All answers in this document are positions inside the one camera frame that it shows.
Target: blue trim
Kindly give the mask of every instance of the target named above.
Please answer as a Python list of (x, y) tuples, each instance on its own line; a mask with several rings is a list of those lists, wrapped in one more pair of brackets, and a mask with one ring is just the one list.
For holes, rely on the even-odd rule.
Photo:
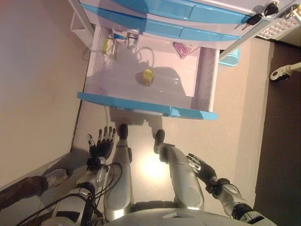
[(114, 33), (114, 38), (115, 38), (115, 39), (122, 39), (122, 40), (127, 39), (126, 37), (121, 36), (120, 34), (115, 34), (115, 33)]
[(129, 29), (135, 29), (141, 32), (147, 32), (169, 38), (197, 41), (233, 41), (241, 38), (241, 36), (198, 30), (161, 21), (131, 16), (123, 13), (117, 13), (82, 3), (81, 5), (86, 10), (115, 23), (123, 25)]
[(228, 67), (234, 67), (239, 63), (240, 58), (240, 47), (234, 50), (232, 53), (229, 53), (224, 59), (219, 61), (220, 65), (225, 65)]
[(172, 107), (166, 105), (158, 105), (134, 100), (126, 100), (115, 97), (101, 96), (91, 93), (78, 92), (77, 97), (94, 104), (104, 105), (109, 107), (118, 107), (123, 109), (137, 109), (151, 112), (162, 113), (163, 116), (189, 118), (189, 119), (217, 119), (217, 114), (212, 112), (198, 111), (181, 107)]
[(134, 10), (167, 18), (215, 24), (244, 24), (245, 14), (189, 0), (113, 0)]

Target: black key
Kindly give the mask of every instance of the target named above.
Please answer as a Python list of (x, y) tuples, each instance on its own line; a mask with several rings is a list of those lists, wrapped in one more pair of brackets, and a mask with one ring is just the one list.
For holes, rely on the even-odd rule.
[(262, 14), (261, 13), (258, 13), (258, 14), (255, 14), (254, 16), (250, 17), (246, 23), (248, 25), (255, 25), (257, 24), (262, 18)]
[(267, 5), (267, 7), (264, 10), (264, 16), (269, 16), (275, 13), (278, 13), (279, 9), (277, 7), (276, 3), (271, 3)]

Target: small yellow container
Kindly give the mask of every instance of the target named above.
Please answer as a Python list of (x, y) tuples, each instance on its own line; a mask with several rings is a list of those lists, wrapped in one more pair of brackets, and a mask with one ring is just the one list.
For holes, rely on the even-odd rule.
[(141, 80), (144, 85), (150, 86), (152, 82), (154, 81), (155, 75), (154, 72), (151, 69), (146, 69), (143, 71)]

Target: robot finger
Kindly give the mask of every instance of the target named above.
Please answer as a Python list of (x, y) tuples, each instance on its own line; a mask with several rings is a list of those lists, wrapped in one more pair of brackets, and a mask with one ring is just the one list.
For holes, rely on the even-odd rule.
[(95, 146), (95, 143), (94, 143), (94, 140), (93, 140), (91, 134), (87, 135), (87, 139), (88, 139), (88, 143), (89, 143), (90, 147)]
[(103, 142), (105, 142), (107, 139), (108, 139), (108, 127), (105, 127), (103, 132)]
[(114, 141), (115, 141), (115, 134), (116, 134), (116, 130), (115, 130), (115, 128), (113, 129), (113, 132), (112, 132), (112, 139), (111, 139), (111, 141), (113, 141), (113, 143), (114, 143)]
[(102, 133), (103, 133), (103, 131), (102, 131), (102, 129), (100, 129), (98, 132), (98, 141), (102, 140)]
[(192, 161), (189, 161), (189, 162), (188, 162), (188, 165), (189, 165), (190, 167), (192, 167), (193, 171), (196, 172), (196, 173), (199, 173), (200, 170), (201, 170), (201, 166), (198, 165), (198, 164), (196, 164), (196, 163), (194, 163), (194, 162), (192, 162)]
[(200, 158), (198, 158), (196, 155), (189, 153), (188, 156), (193, 159), (194, 162), (197, 162), (199, 165), (207, 165), (206, 162), (204, 162), (203, 160), (201, 160)]
[(112, 126), (109, 127), (109, 136), (108, 136), (107, 141), (110, 141), (111, 137), (112, 137)]

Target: pant leg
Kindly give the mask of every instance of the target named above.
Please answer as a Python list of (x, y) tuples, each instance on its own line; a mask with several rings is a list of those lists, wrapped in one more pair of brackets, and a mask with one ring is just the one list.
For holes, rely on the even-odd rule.
[(4, 209), (23, 198), (34, 195), (40, 196), (48, 189), (48, 182), (45, 177), (27, 177), (10, 187), (0, 191), (0, 210)]

